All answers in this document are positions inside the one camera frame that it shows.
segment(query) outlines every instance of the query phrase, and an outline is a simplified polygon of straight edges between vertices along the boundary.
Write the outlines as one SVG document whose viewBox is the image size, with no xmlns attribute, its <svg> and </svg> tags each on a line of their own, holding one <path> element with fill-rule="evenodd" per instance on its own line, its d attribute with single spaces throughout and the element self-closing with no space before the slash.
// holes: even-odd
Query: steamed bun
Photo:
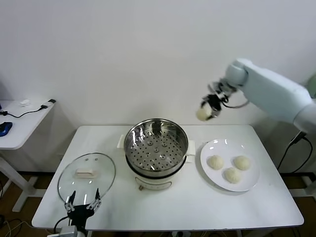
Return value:
<svg viewBox="0 0 316 237">
<path fill-rule="evenodd" d="M 226 169 L 224 171 L 224 176 L 226 180 L 232 184 L 236 184 L 241 180 L 240 172 L 234 167 Z"/>
<path fill-rule="evenodd" d="M 211 157 L 207 160 L 207 164 L 208 164 L 212 169 L 219 170 L 219 169 L 223 168 L 223 166 L 224 166 L 224 160 L 223 160 L 223 158 L 221 158 L 220 156 L 214 155 L 214 156 L 211 156 Z"/>
<path fill-rule="evenodd" d="M 248 170 L 251 166 L 251 162 L 248 157 L 239 156 L 234 159 L 234 165 L 240 170 Z"/>
</svg>

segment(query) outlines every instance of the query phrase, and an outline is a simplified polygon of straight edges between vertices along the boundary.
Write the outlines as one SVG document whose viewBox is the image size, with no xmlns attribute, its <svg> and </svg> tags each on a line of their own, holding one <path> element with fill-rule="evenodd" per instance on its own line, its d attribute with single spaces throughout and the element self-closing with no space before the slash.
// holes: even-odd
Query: white wall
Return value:
<svg viewBox="0 0 316 237">
<path fill-rule="evenodd" d="M 7 155 L 20 170 L 54 170 L 83 124 L 152 117 L 200 124 L 195 110 L 206 85 L 236 57 L 303 82 L 315 72 L 315 7 L 312 0 L 1 0 L 1 97 L 58 101 L 23 148 L 35 164 Z M 232 103 L 240 102 L 241 94 Z M 262 139 L 276 125 L 254 105 L 209 123 L 252 124 Z"/>
</svg>

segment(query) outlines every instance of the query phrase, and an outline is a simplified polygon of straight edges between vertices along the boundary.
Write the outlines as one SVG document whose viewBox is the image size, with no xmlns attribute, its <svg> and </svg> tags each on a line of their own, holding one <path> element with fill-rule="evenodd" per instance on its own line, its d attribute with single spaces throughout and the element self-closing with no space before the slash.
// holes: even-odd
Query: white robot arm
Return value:
<svg viewBox="0 0 316 237">
<path fill-rule="evenodd" d="M 225 76 L 209 87 L 197 112 L 200 120 L 217 117 L 221 104 L 232 93 L 241 90 L 245 97 L 272 118 L 294 124 L 304 133 L 316 133 L 316 104 L 301 85 L 267 69 L 255 66 L 246 59 L 231 63 Z"/>
</svg>

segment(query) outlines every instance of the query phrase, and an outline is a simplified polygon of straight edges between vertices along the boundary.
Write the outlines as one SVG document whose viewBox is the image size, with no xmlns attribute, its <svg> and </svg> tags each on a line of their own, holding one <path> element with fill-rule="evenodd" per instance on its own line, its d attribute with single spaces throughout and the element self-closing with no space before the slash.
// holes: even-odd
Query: small white side table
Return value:
<svg viewBox="0 0 316 237">
<path fill-rule="evenodd" d="M 18 101 L 0 101 L 0 104 L 2 110 L 19 116 L 25 112 L 37 110 L 45 102 L 32 101 L 32 104 L 26 107 L 21 107 Z M 21 118 L 0 115 L 0 124 L 3 122 L 13 123 L 9 133 L 4 137 L 0 137 L 0 150 L 16 150 L 22 147 L 52 107 L 24 115 Z M 33 187 L 37 177 L 31 177 L 29 181 L 26 181 L 2 156 L 0 156 L 0 172 L 9 178 L 3 186 L 3 193 L 10 186 L 11 182 L 23 190 L 12 209 L 13 212 L 20 212 L 28 197 L 42 198 L 44 196 L 45 189 L 35 189 Z"/>
</svg>

